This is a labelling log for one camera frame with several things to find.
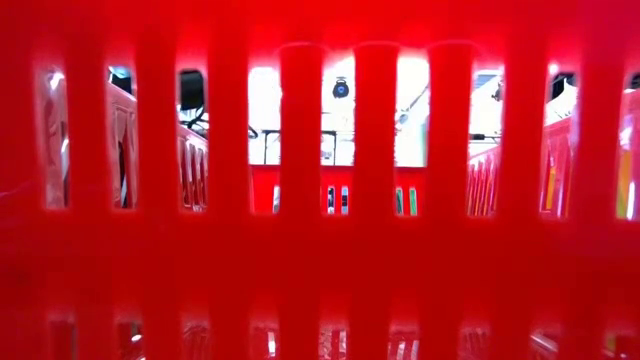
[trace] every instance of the red plastic basket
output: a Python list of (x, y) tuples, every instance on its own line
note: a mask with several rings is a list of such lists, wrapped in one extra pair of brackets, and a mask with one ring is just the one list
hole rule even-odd
[[(277, 324), (282, 360), (318, 358), (321, 326), (348, 329), (349, 360), (397, 354), (397, 329), (419, 339), (420, 360), (454, 359), (463, 324), (490, 331), (465, 337), (471, 358), (479, 348), (493, 360), (531, 356), (535, 329), (558, 329), (559, 359), (601, 358), (606, 333), (626, 339), (611, 356), (640, 358), (640, 228), (614, 211), (620, 90), (639, 69), (638, 13), (633, 1), (5, 1), (0, 354), (59, 355), (50, 325), (62, 320), (75, 323), (78, 359), (113, 359), (116, 324), (135, 320), (150, 360), (186, 356), (189, 321), (208, 323), (214, 359), (249, 359), (262, 336), (251, 335), (254, 323)], [(427, 194), (420, 216), (406, 218), (393, 200), (401, 47), (426, 54), (431, 69)], [(324, 217), (309, 195), (320, 187), (322, 66), (350, 49), (353, 201), (349, 216)], [(581, 79), (571, 203), (553, 221), (539, 215), (538, 166), (550, 61)], [(33, 105), (43, 63), (63, 64), (68, 89), (70, 207), (56, 211), (43, 205)], [(111, 199), (108, 63), (136, 69), (132, 211)], [(277, 216), (249, 206), (246, 80), (261, 63), (279, 66), (284, 94)], [(472, 69), (498, 64), (507, 91), (496, 213), (470, 218)], [(215, 119), (204, 213), (179, 206), (174, 104), (184, 67), (207, 75)]]

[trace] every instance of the red basket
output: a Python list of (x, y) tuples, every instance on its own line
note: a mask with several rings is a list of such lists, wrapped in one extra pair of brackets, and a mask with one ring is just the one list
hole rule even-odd
[[(334, 345), (332, 360), (399, 359), (390, 344), (414, 340), (420, 360), (640, 358), (640, 228), (614, 210), (620, 90), (639, 69), (639, 11), (640, 2), (571, 0), (5, 1), (0, 354), (71, 356), (56, 346), (67, 336), (78, 359), (113, 359), (127, 338), (116, 329), (135, 322), (150, 360), (269, 357), (264, 331), (274, 326), (282, 360), (318, 358), (327, 327), (348, 331), (346, 354)], [(427, 55), (431, 71), (417, 217), (394, 214), (401, 48)], [(321, 186), (322, 67), (349, 50), (353, 201), (348, 216), (327, 217), (309, 196)], [(550, 61), (581, 80), (562, 219), (540, 215)], [(139, 197), (130, 211), (113, 206), (108, 63), (136, 70)], [(250, 207), (247, 76), (264, 63), (279, 66), (284, 94), (277, 216)], [(66, 77), (65, 209), (45, 207), (45, 126), (34, 107), (42, 64), (60, 64)], [(507, 90), (495, 214), (468, 217), (472, 69), (499, 64)], [(184, 67), (206, 75), (214, 119), (209, 206), (198, 213), (180, 205), (175, 88)], [(55, 330), (59, 322), (75, 330)], [(201, 348), (183, 341), (194, 323), (208, 324)], [(461, 338), (467, 326), (490, 335)], [(559, 335), (532, 339), (539, 329)], [(603, 352), (609, 333), (619, 341)]]

